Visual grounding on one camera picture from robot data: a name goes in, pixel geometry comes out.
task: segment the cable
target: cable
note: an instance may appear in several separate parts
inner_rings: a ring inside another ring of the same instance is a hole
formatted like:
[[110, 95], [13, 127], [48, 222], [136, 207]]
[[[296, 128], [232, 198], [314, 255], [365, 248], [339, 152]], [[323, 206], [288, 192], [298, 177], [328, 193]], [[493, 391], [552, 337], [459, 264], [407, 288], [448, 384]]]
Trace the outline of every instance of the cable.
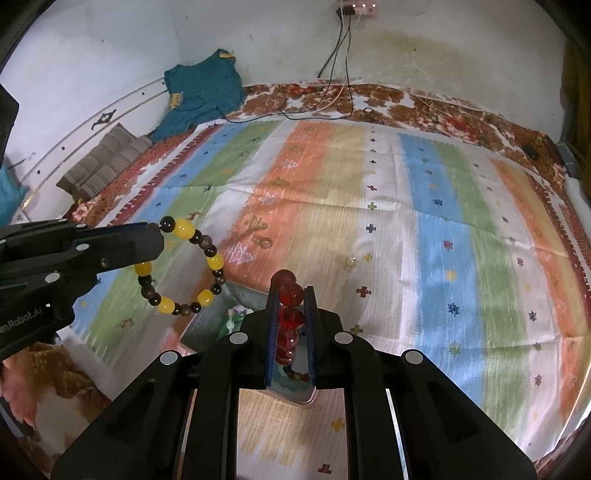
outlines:
[[[348, 46], [347, 46], [347, 53], [346, 53], [346, 56], [345, 56], [345, 71], [346, 71], [346, 75], [347, 75], [347, 86], [349, 88], [349, 97], [350, 97], [350, 100], [351, 100], [351, 112], [349, 114], [345, 115], [345, 116], [342, 116], [342, 117], [338, 117], [338, 118], [326, 118], [326, 120], [338, 120], [338, 119], [342, 119], [342, 118], [347, 118], [347, 117], [349, 117], [349, 116], [351, 116], [353, 114], [353, 111], [354, 111], [354, 108], [353, 108], [353, 94], [351, 92], [351, 84], [350, 84], [350, 80], [349, 80], [349, 68], [348, 68], [348, 56], [349, 56], [349, 50], [351, 48], [351, 15], [348, 15], [348, 16], [349, 16], [349, 25], [348, 25], [347, 31], [345, 32], [345, 36], [342, 38], [342, 40], [341, 40], [340, 34], [339, 34], [339, 44], [337, 45], [336, 55], [335, 55], [335, 58], [333, 60], [333, 66], [332, 66], [332, 68], [330, 70], [330, 79], [329, 79], [328, 85], [326, 87], [326, 90], [324, 91], [324, 94], [322, 95], [322, 98], [320, 98], [320, 100], [318, 102], [316, 102], [315, 105], [313, 105], [312, 107], [308, 108], [307, 110], [303, 110], [301, 112], [290, 112], [290, 114], [298, 115], [300, 113], [308, 113], [308, 112], [311, 112], [312, 110], [316, 109], [316, 107], [318, 107], [318, 105], [321, 104], [324, 101], [324, 99], [325, 99], [325, 97], [326, 97], [326, 95], [327, 95], [327, 93], [328, 93], [328, 91], [329, 91], [329, 89], [331, 87], [331, 84], [332, 84], [332, 79], [333, 79], [333, 75], [334, 75], [334, 71], [335, 71], [335, 65], [336, 65], [336, 59], [337, 59], [337, 56], [339, 54], [340, 47], [345, 42], [345, 39], [347, 38], [347, 35], [349, 36], [349, 42], [348, 42]], [[339, 16], [339, 19], [340, 19], [341, 24], [343, 24], [343, 18], [342, 18], [342, 16]], [[360, 19], [361, 19], [361, 15], [357, 19], [355, 25], [357, 25], [357, 23], [359, 23], [359, 20]], [[342, 93], [342, 91], [343, 91], [344, 88], [345, 87], [343, 85], [343, 87], [341, 88], [341, 91], [339, 92], [339, 94], [337, 95], [337, 97], [332, 102], [330, 102], [328, 105], [326, 105], [325, 107], [323, 107], [319, 111], [322, 111], [322, 110], [328, 108], [330, 105], [332, 105], [338, 99], [338, 97], [340, 96], [340, 94]], [[287, 112], [284, 112], [282, 110], [282, 108], [285, 107], [285, 104], [286, 103], [287, 103], [287, 98], [285, 99], [283, 105], [281, 105], [281, 109], [280, 109], [279, 112], [267, 113], [265, 115], [257, 116], [255, 118], [249, 118], [247, 120], [242, 120], [242, 121], [230, 120], [228, 117], [226, 117], [226, 115], [217, 106], [215, 107], [215, 109], [221, 114], [221, 116], [222, 116], [223, 119], [225, 119], [226, 121], [228, 121], [231, 124], [245, 124], [245, 123], [248, 123], [248, 122], [254, 122], [254, 121], [260, 120], [262, 118], [266, 118], [266, 117], [269, 117], [269, 116], [276, 116], [276, 115], [283, 115], [285, 118], [287, 118], [289, 120], [318, 119], [318, 117], [315, 117], [315, 116], [308, 116], [308, 117], [301, 117], [301, 118], [292, 118], [292, 117], [290, 117], [288, 115]]]

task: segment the black cable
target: black cable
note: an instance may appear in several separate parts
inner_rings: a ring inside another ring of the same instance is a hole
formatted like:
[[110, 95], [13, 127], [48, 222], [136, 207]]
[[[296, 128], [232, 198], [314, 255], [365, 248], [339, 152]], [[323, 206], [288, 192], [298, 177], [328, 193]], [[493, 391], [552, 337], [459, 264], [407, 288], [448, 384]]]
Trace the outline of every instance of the black cable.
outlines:
[[337, 10], [337, 15], [339, 16], [339, 20], [340, 20], [339, 39], [336, 41], [335, 49], [332, 51], [332, 53], [330, 54], [330, 56], [326, 59], [326, 62], [324, 62], [324, 65], [322, 65], [322, 68], [318, 72], [318, 76], [316, 78], [322, 77], [322, 72], [324, 71], [324, 69], [326, 68], [326, 66], [329, 64], [330, 59], [332, 58], [332, 55], [334, 55], [335, 53], [337, 53], [338, 49], [340, 48], [340, 37], [343, 34], [343, 27], [344, 27], [344, 25], [343, 25], [343, 12], [341, 12], [339, 14], [339, 11]]
[[[330, 70], [330, 79], [328, 82], [328, 85], [326, 86], [326, 89], [324, 90], [324, 94], [322, 95], [322, 98], [320, 98], [320, 100], [318, 102], [316, 102], [315, 105], [313, 105], [312, 107], [308, 108], [307, 110], [302, 110], [300, 112], [290, 112], [294, 115], [298, 115], [300, 113], [307, 113], [307, 112], [311, 112], [312, 110], [316, 109], [325, 99], [330, 87], [331, 87], [331, 83], [332, 83], [332, 79], [333, 79], [333, 75], [335, 72], [335, 65], [336, 65], [336, 59], [337, 56], [339, 54], [339, 50], [341, 45], [345, 42], [345, 39], [347, 38], [347, 35], [349, 36], [349, 43], [347, 46], [347, 53], [349, 53], [349, 49], [351, 48], [351, 15], [349, 15], [349, 26], [347, 28], [347, 31], [345, 32], [345, 36], [342, 38], [342, 40], [339, 37], [339, 44], [337, 46], [337, 52], [335, 55], [335, 58], [333, 60], [333, 66]], [[348, 68], [348, 62], [347, 62], [347, 58], [345, 57], [345, 72], [347, 74], [347, 86], [349, 88], [349, 97], [351, 99], [351, 112], [345, 116], [341, 116], [338, 118], [324, 118], [324, 120], [340, 120], [343, 118], [347, 118], [350, 117], [351, 115], [353, 115], [353, 93], [351, 92], [351, 84], [350, 84], [350, 80], [349, 80], [349, 68]], [[281, 108], [285, 107], [285, 104], [287, 103], [287, 98], [285, 99], [283, 105], [281, 105]], [[283, 110], [280, 110], [279, 112], [273, 112], [273, 113], [267, 113], [265, 115], [261, 115], [261, 116], [257, 116], [255, 118], [249, 118], [248, 120], [241, 120], [241, 121], [234, 121], [234, 120], [230, 120], [228, 117], [226, 117], [226, 115], [216, 106], [215, 109], [221, 114], [222, 118], [224, 120], [226, 120], [227, 122], [231, 123], [231, 124], [247, 124], [248, 122], [254, 122], [255, 120], [260, 120], [261, 118], [266, 118], [268, 116], [275, 116], [275, 115], [283, 115], [285, 118], [287, 118], [288, 120], [318, 120], [319, 117], [317, 116], [305, 116], [305, 117], [301, 117], [301, 118], [292, 118], [290, 116], [288, 116], [287, 112], [284, 112]]]

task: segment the white wall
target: white wall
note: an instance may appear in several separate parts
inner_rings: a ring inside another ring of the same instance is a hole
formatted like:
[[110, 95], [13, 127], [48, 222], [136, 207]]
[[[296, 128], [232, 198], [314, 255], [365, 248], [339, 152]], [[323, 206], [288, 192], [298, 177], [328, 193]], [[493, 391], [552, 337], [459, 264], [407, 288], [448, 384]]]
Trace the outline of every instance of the white wall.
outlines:
[[[558, 140], [565, 39], [534, 0], [374, 1], [377, 19], [353, 33], [353, 77], [469, 100]], [[196, 63], [225, 48], [236, 53], [245, 83], [311, 79], [336, 42], [336, 7], [173, 0], [181, 59]]]
[[170, 0], [57, 0], [0, 74], [20, 103], [7, 148], [12, 164], [28, 159], [17, 176], [88, 117], [178, 62]]

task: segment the green stripe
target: green stripe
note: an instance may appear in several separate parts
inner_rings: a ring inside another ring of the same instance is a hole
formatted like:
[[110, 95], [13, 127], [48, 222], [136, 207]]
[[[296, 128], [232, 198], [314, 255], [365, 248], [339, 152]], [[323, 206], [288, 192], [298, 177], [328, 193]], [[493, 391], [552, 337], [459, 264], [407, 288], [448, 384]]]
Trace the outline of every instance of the green stripe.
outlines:
[[[186, 187], [179, 189], [178, 196], [166, 215], [185, 218], [189, 212], [199, 211], [201, 216], [196, 217], [192, 222], [196, 227], [199, 227], [217, 197], [225, 190], [229, 179], [244, 167], [279, 123], [278, 121], [252, 122], [243, 131], [236, 134]], [[203, 186], [211, 186], [212, 188], [204, 192]], [[148, 219], [148, 221], [158, 221], [158, 219]], [[167, 273], [170, 273], [169, 265], [174, 257], [180, 254], [179, 249], [183, 247], [183, 244], [183, 241], [178, 241], [172, 248], [167, 248], [162, 252], [152, 265], [152, 275], [155, 278], [161, 280], [166, 277]], [[123, 334], [119, 327], [121, 321], [132, 318], [137, 326], [138, 322], [147, 318], [147, 313], [152, 308], [139, 295], [134, 268], [122, 269], [90, 325], [86, 342], [90, 343], [91, 339], [96, 338], [108, 345], [108, 351], [103, 358], [108, 363]]]
[[520, 312], [517, 274], [506, 243], [461, 151], [433, 142], [462, 206], [464, 223], [472, 226], [472, 245], [485, 322], [486, 371], [482, 408], [513, 438], [521, 430], [520, 412], [528, 398], [525, 326]]

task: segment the blue gripper pad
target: blue gripper pad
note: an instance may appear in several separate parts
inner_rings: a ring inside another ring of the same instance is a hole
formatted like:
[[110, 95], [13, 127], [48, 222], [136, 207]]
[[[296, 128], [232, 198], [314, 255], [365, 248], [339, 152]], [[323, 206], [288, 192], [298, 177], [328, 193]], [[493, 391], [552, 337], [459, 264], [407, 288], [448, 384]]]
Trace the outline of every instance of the blue gripper pad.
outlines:
[[316, 385], [316, 343], [314, 341], [314, 329], [312, 328], [312, 315], [310, 311], [308, 289], [304, 291], [304, 316], [306, 317], [306, 344], [308, 346], [308, 374], [312, 385]]
[[277, 353], [277, 333], [279, 330], [279, 292], [275, 290], [275, 297], [271, 303], [271, 324], [267, 338], [267, 356], [265, 358], [265, 385], [271, 386], [275, 372], [275, 354]]

